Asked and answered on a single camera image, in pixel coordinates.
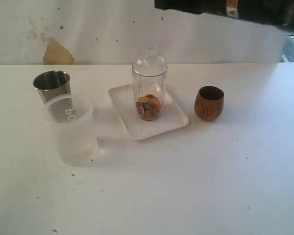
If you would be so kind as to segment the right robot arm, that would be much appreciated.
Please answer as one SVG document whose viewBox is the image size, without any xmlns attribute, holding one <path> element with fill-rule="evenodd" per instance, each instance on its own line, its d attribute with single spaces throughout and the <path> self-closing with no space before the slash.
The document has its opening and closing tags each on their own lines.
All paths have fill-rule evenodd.
<svg viewBox="0 0 294 235">
<path fill-rule="evenodd" d="M 156 0 L 156 9 L 203 13 L 294 30 L 294 0 Z"/>
</svg>

